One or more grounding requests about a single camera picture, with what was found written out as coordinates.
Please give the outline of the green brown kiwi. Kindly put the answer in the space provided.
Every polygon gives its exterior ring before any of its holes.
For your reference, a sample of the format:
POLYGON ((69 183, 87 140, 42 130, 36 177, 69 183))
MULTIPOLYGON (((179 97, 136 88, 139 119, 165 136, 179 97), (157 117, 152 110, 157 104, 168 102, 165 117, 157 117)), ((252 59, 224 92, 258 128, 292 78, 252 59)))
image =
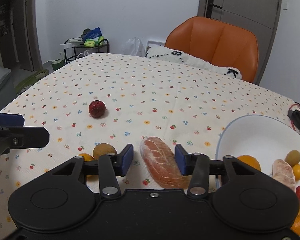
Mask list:
POLYGON ((300 152, 297 150, 290 151, 286 157, 285 162, 288 163, 291 167, 300 163, 300 152))
POLYGON ((100 156, 106 154, 117 154, 117 151, 113 146, 106 143, 98 144, 93 149, 93 158, 95 160, 98 160, 100 156))

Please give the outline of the small kumquat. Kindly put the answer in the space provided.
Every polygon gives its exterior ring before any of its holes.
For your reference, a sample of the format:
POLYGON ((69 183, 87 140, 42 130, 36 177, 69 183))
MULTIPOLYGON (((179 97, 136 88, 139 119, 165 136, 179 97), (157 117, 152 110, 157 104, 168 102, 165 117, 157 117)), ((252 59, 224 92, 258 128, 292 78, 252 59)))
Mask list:
MULTIPOLYGON (((82 156, 85 162, 95 160, 92 155, 89 155, 87 153, 80 153, 78 156, 82 156)), ((87 178, 90 178, 92 176, 92 175, 87 174, 87 173, 85 173, 85 175, 86 175, 87 178)))
POLYGON ((293 166, 293 174, 296 181, 300 180, 300 164, 296 164, 293 166))

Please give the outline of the peeled pomelo segment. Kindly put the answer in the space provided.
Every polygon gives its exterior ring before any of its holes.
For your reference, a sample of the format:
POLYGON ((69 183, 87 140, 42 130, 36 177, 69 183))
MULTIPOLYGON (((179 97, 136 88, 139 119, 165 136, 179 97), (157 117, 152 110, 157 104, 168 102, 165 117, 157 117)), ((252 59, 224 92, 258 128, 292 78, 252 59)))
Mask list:
POLYGON ((295 192, 296 182, 292 167, 282 159, 274 161, 272 166, 272 178, 289 187, 295 192))
POLYGON ((154 181, 163 189, 187 189, 190 176, 183 176, 170 147, 159 137, 148 137, 140 144, 140 154, 154 181))

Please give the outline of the green floor mat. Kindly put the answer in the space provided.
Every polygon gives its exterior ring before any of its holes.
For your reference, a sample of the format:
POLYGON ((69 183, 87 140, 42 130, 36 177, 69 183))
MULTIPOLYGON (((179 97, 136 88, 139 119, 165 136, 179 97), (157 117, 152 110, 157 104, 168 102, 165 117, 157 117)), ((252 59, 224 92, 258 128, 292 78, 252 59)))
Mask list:
POLYGON ((32 87, 36 82, 38 82, 39 80, 41 80, 42 78, 44 78, 48 75, 49 75, 49 70, 43 69, 43 70, 37 71, 33 75, 25 78, 23 81, 20 81, 17 84, 17 86, 15 88, 16 94, 17 95, 22 94, 23 92, 28 90, 30 87, 32 87))

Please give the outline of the floral tablecloth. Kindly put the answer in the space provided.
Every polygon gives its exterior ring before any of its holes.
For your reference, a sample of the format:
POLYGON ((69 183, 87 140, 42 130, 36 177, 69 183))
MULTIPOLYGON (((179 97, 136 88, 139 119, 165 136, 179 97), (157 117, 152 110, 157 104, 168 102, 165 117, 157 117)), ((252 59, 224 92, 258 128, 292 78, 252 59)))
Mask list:
POLYGON ((239 79, 186 65, 119 54, 94 53, 38 81, 10 102, 5 113, 20 114, 26 126, 50 133, 44 148, 12 150, 0 157, 0 239, 15 230, 7 202, 19 187, 79 155, 108 143, 134 146, 122 189, 156 189, 140 155, 140 142, 159 137, 169 147, 215 156, 219 137, 232 120, 266 115, 289 124, 293 100, 239 79), (90 116, 94 100, 106 105, 90 116))

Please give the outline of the white plate blue rim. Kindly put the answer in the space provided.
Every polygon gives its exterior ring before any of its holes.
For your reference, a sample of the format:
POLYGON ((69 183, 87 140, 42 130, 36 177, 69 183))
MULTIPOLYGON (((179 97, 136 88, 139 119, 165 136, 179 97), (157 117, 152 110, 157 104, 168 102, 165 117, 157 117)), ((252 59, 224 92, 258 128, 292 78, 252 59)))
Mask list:
POLYGON ((250 155, 260 163, 261 171, 271 176, 273 162, 285 159, 292 150, 300 152, 300 135, 296 131, 268 116, 246 115, 226 126, 217 144, 215 158, 250 155))

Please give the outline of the green paper bag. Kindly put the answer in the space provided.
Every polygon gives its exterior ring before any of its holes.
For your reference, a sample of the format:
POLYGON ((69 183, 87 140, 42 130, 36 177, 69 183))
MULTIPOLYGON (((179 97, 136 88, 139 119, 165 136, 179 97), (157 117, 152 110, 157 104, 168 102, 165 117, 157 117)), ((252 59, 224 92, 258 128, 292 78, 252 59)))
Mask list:
POLYGON ((51 62, 51 66, 54 71, 57 71, 58 69, 62 68, 65 65, 64 59, 57 59, 51 62))

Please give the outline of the black metal shelf rack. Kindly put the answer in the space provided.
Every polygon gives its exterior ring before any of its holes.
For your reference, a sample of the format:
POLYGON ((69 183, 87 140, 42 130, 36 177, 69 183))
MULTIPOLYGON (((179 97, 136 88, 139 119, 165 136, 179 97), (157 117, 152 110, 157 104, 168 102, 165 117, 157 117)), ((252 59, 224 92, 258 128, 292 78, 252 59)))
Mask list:
POLYGON ((107 39, 96 42, 94 47, 85 46, 83 40, 79 37, 68 39, 60 45, 63 48, 65 64, 91 53, 99 53, 102 50, 104 50, 105 53, 109 53, 109 41, 107 39))

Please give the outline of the white fluffy cushion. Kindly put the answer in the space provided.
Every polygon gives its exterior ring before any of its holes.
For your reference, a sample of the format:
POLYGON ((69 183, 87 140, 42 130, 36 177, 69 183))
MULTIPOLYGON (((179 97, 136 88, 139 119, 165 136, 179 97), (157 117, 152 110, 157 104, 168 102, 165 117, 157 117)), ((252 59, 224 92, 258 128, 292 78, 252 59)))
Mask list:
POLYGON ((241 80, 241 72, 234 67, 219 67, 205 61, 201 58, 194 57, 181 50, 170 49, 165 46, 154 46, 149 48, 146 52, 146 57, 149 59, 168 61, 170 63, 177 63, 187 65, 189 67, 200 68, 214 72, 221 75, 226 75, 241 80))

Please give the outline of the green package on shelf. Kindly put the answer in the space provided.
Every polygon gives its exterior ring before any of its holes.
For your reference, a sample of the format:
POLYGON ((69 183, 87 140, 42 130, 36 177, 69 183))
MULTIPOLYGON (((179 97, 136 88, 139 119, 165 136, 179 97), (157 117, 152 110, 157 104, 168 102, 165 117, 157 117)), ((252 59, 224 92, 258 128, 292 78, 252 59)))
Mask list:
POLYGON ((95 47, 96 45, 97 45, 97 42, 95 41, 95 40, 92 40, 92 39, 86 39, 85 40, 85 42, 84 42, 84 44, 83 44, 84 46, 86 46, 86 47, 90 47, 90 48, 93 48, 93 47, 95 47))

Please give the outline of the orange leather chair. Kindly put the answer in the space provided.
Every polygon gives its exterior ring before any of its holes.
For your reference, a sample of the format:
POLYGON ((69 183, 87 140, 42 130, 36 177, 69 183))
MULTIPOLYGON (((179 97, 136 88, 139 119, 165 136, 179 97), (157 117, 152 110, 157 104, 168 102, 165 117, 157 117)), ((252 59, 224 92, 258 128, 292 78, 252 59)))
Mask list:
POLYGON ((237 68, 252 83, 258 68, 256 36, 243 28, 194 16, 168 35, 165 46, 201 58, 215 66, 237 68))

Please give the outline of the blue package on shelf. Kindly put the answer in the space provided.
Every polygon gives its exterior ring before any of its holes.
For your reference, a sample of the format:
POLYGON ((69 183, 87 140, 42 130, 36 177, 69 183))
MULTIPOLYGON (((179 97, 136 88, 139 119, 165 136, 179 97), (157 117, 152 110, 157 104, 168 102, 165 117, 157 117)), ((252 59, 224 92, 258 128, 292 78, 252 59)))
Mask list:
POLYGON ((94 39, 97 37, 102 36, 102 32, 101 29, 99 27, 91 30, 89 28, 85 29, 81 35, 81 39, 83 40, 83 42, 86 41, 86 39, 94 39))

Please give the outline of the grey door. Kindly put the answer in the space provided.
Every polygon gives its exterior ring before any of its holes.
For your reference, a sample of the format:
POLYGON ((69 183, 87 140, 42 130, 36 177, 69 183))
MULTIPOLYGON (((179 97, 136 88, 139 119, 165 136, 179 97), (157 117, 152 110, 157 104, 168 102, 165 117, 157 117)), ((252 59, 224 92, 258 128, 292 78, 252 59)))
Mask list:
MULTIPOLYGON (((254 84, 261 82, 275 40, 282 0, 214 0, 211 19, 236 25, 255 34, 259 63, 254 84)), ((199 0, 198 16, 206 14, 207 0, 199 0)))

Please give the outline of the white plastic bag by wall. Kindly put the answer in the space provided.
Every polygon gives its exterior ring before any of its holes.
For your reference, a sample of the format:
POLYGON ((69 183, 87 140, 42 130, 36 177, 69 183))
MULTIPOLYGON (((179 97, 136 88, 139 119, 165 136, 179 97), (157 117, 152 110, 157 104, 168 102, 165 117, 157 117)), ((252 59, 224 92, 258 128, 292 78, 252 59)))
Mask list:
POLYGON ((146 52, 142 41, 137 38, 130 38, 120 47, 120 53, 129 56, 145 57, 146 52))

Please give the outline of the wall light switch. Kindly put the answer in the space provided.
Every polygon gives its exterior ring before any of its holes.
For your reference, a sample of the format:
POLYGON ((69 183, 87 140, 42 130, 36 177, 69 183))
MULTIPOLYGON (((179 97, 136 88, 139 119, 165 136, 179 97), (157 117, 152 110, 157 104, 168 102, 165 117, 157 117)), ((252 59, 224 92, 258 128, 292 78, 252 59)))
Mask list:
POLYGON ((283 10, 288 10, 288 2, 284 3, 282 7, 283 7, 283 10))

